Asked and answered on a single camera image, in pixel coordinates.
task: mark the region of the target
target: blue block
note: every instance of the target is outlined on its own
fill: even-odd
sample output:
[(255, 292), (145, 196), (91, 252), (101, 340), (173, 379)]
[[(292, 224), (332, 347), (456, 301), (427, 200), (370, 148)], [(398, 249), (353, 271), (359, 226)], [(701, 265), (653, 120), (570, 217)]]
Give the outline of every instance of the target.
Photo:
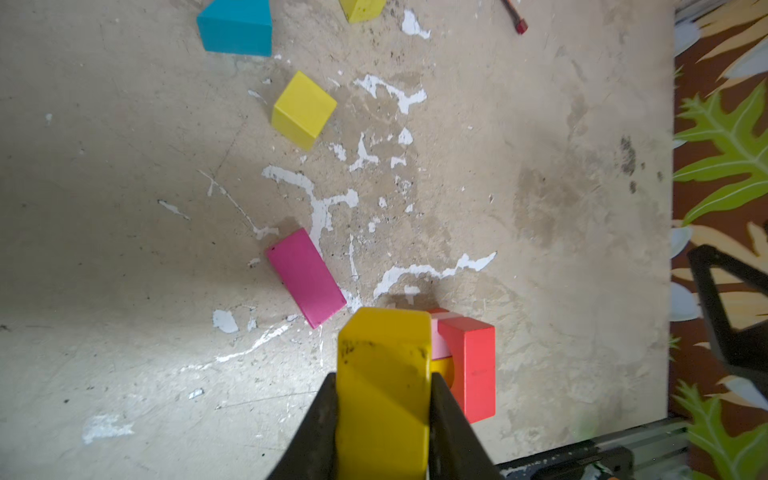
[(214, 0), (197, 16), (208, 51), (272, 56), (269, 0)]

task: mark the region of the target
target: light pink block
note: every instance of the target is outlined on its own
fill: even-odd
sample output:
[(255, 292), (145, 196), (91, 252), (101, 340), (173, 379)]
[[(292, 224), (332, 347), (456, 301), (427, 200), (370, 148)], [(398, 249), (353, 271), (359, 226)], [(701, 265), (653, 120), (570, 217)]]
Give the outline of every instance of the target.
[(313, 329), (346, 305), (344, 295), (306, 230), (298, 230), (268, 248), (266, 258)]
[(429, 310), (429, 314), (432, 316), (432, 359), (440, 360), (451, 356), (451, 350), (448, 348), (448, 343), (442, 338), (437, 331), (437, 322), (441, 319), (453, 318), (461, 316), (458, 313), (449, 312), (445, 309)]

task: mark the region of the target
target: yellow block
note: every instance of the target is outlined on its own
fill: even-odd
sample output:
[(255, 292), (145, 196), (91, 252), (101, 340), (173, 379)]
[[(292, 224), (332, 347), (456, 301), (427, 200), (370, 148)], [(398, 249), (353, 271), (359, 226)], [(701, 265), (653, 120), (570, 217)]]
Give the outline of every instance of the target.
[(450, 356), (445, 359), (432, 360), (429, 371), (432, 373), (439, 373), (442, 378), (445, 379), (445, 383), (448, 384), (448, 388), (453, 386), (453, 357)]
[(361, 308), (339, 333), (338, 480), (423, 480), (432, 324), (427, 312)]
[(310, 150), (336, 108), (336, 100), (298, 71), (272, 110), (272, 126)]
[(373, 20), (381, 14), (386, 0), (339, 0), (349, 23)]

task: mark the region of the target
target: red arch block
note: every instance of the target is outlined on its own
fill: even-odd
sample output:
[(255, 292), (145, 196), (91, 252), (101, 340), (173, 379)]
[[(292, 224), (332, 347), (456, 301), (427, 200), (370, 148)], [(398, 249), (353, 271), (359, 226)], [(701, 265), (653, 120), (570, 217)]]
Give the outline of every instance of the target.
[(496, 414), (496, 329), (460, 316), (438, 321), (453, 355), (451, 392), (470, 423)]

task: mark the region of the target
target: table surface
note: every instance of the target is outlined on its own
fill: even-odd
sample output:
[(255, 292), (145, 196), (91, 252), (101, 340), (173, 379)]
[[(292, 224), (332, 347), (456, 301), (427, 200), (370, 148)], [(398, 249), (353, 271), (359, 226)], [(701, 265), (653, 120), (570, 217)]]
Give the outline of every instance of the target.
[[(411, 301), (495, 325), (495, 462), (664, 417), (671, 3), (518, 7), (272, 2), (254, 58), (195, 0), (4, 2), (2, 468), (265, 475), (351, 310)], [(298, 70), (338, 101), (309, 152), (270, 126)], [(350, 306), (317, 330), (263, 255), (298, 227)]]

